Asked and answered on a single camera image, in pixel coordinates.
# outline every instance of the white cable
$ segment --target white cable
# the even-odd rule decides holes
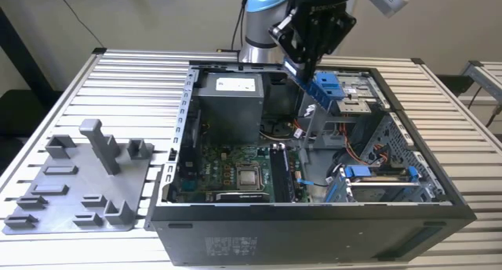
[[[270,139],[272,141],[277,141],[277,142],[280,142],[280,141],[288,141],[288,140],[290,140],[290,139],[277,139],[277,138],[273,138],[273,137],[265,135],[261,131],[258,132],[258,134],[260,134],[261,136],[264,136],[266,139]]]

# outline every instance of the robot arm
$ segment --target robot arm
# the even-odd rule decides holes
[[[286,16],[269,28],[285,54],[284,66],[296,80],[308,83],[314,65],[336,49],[356,20],[345,12],[348,0],[289,0]],[[389,17],[408,0],[369,0]]]

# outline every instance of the power cable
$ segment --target power cable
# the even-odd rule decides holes
[[[477,91],[476,91],[476,93],[473,94],[472,99],[469,100],[469,103],[468,103],[467,109],[471,108],[472,102],[473,102],[473,100],[476,99],[476,96],[477,96],[477,94],[479,94],[479,92],[480,92],[480,89],[481,89],[481,87],[479,86]]]
[[[244,8],[248,0],[241,0],[240,2],[240,11],[238,11],[238,17],[236,18],[236,23],[234,23],[234,29],[233,29],[233,35],[232,35],[232,44],[230,44],[230,50],[233,50],[233,43],[234,43],[234,35],[236,35],[236,30],[238,28],[238,23],[240,23],[240,47],[242,47],[242,22],[244,22]]]
[[[90,33],[90,35],[93,36],[93,38],[95,39],[95,41],[97,41],[97,43],[99,44],[99,46],[103,48],[103,45],[102,45],[102,43],[101,43],[101,41],[99,41],[99,39],[97,39],[97,37],[95,37],[95,35],[94,35],[94,33],[90,31],[90,29],[87,28],[87,26],[83,24],[83,22],[81,22],[81,20],[79,20],[79,18],[78,18],[78,15],[75,14],[75,12],[74,12],[74,10],[71,9],[71,7],[70,7],[70,5],[69,5],[69,3],[67,3],[67,1],[65,1],[65,0],[62,0],[63,1],[63,3],[65,3],[65,5],[67,6],[67,8],[69,8],[69,10],[70,10],[70,12],[73,13],[73,15],[74,15],[74,17],[75,17],[75,19],[77,19],[77,21],[79,22],[79,24],[83,26],[83,28],[86,29],[86,31]]]
[[[495,119],[495,114],[491,114],[491,117],[489,117],[489,120],[487,120],[487,123],[485,123],[485,128],[489,127],[491,123],[493,122],[493,119]]]

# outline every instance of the gray plastic block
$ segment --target gray plastic block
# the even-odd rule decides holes
[[[74,214],[74,218],[71,221],[78,227],[95,227],[102,225],[102,219],[94,212],[82,212]]]
[[[120,167],[114,161],[117,143],[113,137],[105,138],[101,133],[101,121],[98,119],[83,119],[78,127],[79,133],[87,138],[91,150],[101,161],[103,170],[107,175],[114,175],[120,172]]]
[[[65,148],[74,148],[74,142],[67,135],[53,135],[47,140],[45,150],[53,159],[69,158]]]
[[[148,159],[150,153],[142,139],[130,139],[126,144],[126,152],[130,159]]]
[[[129,209],[126,202],[122,201],[120,208],[117,209],[110,201],[107,201],[103,208],[103,218],[112,225],[126,225],[133,220],[133,213]]]
[[[102,195],[83,195],[79,203],[85,208],[103,207],[106,204],[106,198]]]
[[[45,175],[74,175],[78,172],[78,167],[71,166],[46,166],[43,169]]]
[[[34,223],[38,222],[38,220],[31,215],[26,214],[9,215],[2,222],[11,229],[31,229],[34,228]]]
[[[107,147],[113,146],[116,142],[110,136],[103,138]],[[50,156],[46,158],[23,195],[33,198],[33,200],[18,201],[19,205],[10,215],[10,217],[17,218],[17,221],[9,221],[14,227],[10,228],[9,225],[5,225],[2,228],[3,234],[109,232],[128,231],[133,228],[150,157],[146,159],[130,159],[126,144],[117,144],[117,148],[118,153],[114,161],[121,170],[116,175],[109,175],[103,170],[90,144],[77,144],[74,148],[65,148],[69,159],[53,159]],[[145,148],[146,154],[152,156],[152,144],[145,144]],[[43,174],[46,167],[73,166],[77,167],[74,175]],[[37,202],[35,196],[38,195],[33,195],[31,192],[42,195],[42,200],[47,203],[41,204],[42,201]],[[103,217],[107,201],[114,202],[106,213],[110,222]],[[35,218],[34,220],[23,218],[26,212]],[[74,214],[82,212],[95,213],[102,224],[75,225],[73,220],[83,218],[75,218]]]
[[[21,209],[42,209],[45,208],[43,204],[46,204],[46,200],[43,197],[38,196],[21,196],[18,197],[17,201],[17,206]]]
[[[65,195],[69,187],[66,185],[34,185],[31,195]]]
[[[114,140],[113,135],[105,135],[103,137],[106,139],[106,144],[107,144],[107,147],[109,147],[110,152],[113,154],[113,157],[117,157],[118,154],[120,154],[120,148],[118,148],[118,145],[117,145],[117,141]]]

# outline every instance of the motherboard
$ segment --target motherboard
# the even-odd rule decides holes
[[[200,151],[198,174],[181,179],[178,202],[276,202],[274,192],[288,190],[282,183],[292,185],[290,202],[306,202],[304,186],[294,180],[302,174],[294,149],[285,153],[288,169],[274,174],[268,147],[202,145]]]

